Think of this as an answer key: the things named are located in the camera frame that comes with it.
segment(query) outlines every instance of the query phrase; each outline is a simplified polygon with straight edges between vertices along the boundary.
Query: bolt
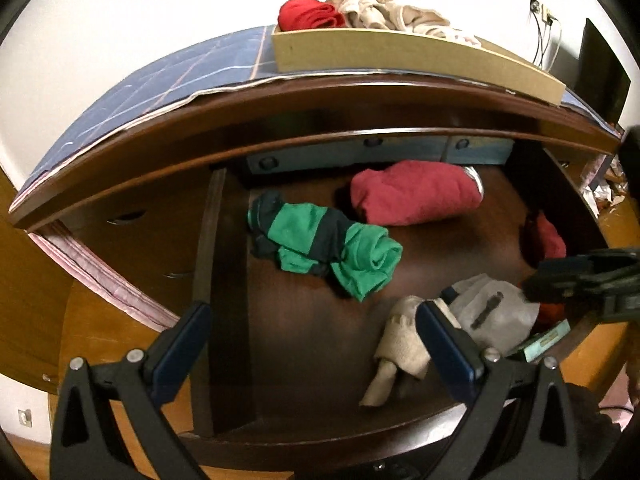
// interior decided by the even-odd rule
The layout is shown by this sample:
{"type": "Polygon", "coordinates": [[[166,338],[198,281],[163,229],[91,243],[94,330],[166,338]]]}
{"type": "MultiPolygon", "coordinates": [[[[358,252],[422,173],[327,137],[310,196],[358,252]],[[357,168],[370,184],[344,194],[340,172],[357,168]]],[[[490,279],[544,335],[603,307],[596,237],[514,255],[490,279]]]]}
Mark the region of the bolt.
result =
{"type": "Polygon", "coordinates": [[[79,370],[80,368],[82,368],[83,364],[84,359],[82,359],[81,357],[74,357],[69,363],[69,368],[71,368],[72,370],[79,370]]]}
{"type": "Polygon", "coordinates": [[[556,359],[552,355],[546,356],[544,359],[542,359],[542,362],[547,368],[549,368],[549,370],[555,370],[556,368],[558,368],[558,359],[556,359]]]}
{"type": "Polygon", "coordinates": [[[500,352],[492,346],[489,346],[482,351],[482,357],[489,362],[497,363],[500,360],[500,352]]]}
{"type": "Polygon", "coordinates": [[[142,361],[142,358],[144,356],[144,351],[142,351],[140,348],[134,348],[133,350],[129,350],[129,353],[127,353],[127,361],[129,361],[130,363],[139,363],[140,361],[142,361]]]}

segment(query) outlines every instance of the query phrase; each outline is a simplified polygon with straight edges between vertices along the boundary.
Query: green cloth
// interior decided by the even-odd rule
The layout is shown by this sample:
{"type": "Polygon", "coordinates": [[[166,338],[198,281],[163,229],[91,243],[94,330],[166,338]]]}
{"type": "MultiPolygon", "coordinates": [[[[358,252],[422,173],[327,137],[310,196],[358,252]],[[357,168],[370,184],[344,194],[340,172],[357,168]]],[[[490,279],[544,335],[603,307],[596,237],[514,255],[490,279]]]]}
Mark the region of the green cloth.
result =
{"type": "Polygon", "coordinates": [[[337,209],[285,203],[274,191],[255,199],[248,223],[256,256],[273,257],[289,272],[322,276],[332,270],[359,301],[391,280],[402,255],[387,229],[353,222],[337,209]]]}

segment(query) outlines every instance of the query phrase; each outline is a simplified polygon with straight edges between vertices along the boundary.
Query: white wall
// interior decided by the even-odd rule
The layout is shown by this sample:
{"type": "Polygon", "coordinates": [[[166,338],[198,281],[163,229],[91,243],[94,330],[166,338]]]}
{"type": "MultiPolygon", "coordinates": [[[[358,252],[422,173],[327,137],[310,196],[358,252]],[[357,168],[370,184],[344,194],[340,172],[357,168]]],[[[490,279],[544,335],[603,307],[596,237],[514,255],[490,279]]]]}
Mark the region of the white wall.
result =
{"type": "MultiPolygon", "coordinates": [[[[130,72],[198,41],[274,23],[284,1],[32,0],[0,45],[0,165],[20,187],[66,127],[130,72]]],[[[454,26],[533,58],[529,0],[428,1],[454,26]]],[[[632,79],[620,123],[640,123],[640,71],[596,0],[539,1],[564,27],[569,57],[559,57],[557,72],[575,77],[571,56],[591,18],[632,79]]]]}
{"type": "Polygon", "coordinates": [[[47,393],[0,374],[0,428],[43,444],[51,444],[47,393]],[[32,428],[20,424],[18,410],[31,410],[32,428]]]}

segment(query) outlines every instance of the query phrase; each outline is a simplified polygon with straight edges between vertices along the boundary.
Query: round hole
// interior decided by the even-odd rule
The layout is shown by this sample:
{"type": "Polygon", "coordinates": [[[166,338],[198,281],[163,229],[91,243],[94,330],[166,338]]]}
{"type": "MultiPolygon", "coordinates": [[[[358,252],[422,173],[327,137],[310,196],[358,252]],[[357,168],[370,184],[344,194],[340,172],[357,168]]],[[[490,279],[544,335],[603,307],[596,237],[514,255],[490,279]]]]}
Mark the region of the round hole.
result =
{"type": "Polygon", "coordinates": [[[111,218],[107,220],[107,224],[111,225],[127,225],[132,222],[135,222],[139,218],[142,218],[145,215],[146,211],[141,209],[139,211],[132,211],[131,213],[124,213],[124,215],[116,216],[116,218],[111,218]]]}
{"type": "Polygon", "coordinates": [[[280,165],[277,158],[274,156],[266,156],[265,158],[261,158],[260,162],[258,162],[258,166],[260,166],[261,170],[271,171],[275,170],[280,165]]]}
{"type": "Polygon", "coordinates": [[[380,144],[382,144],[382,139],[380,139],[379,137],[369,137],[369,139],[364,139],[364,145],[367,148],[375,148],[380,144]]]}

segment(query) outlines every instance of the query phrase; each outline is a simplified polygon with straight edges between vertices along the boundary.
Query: box of clothes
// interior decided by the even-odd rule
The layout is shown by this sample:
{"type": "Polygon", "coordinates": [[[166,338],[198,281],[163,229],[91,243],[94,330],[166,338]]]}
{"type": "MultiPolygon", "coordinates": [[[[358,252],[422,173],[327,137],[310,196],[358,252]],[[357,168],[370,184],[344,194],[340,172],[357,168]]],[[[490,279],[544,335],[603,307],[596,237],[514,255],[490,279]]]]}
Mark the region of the box of clothes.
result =
{"type": "Polygon", "coordinates": [[[273,47],[280,72],[378,69],[491,84],[558,105],[565,85],[452,26],[426,0],[289,0],[273,47]]]}

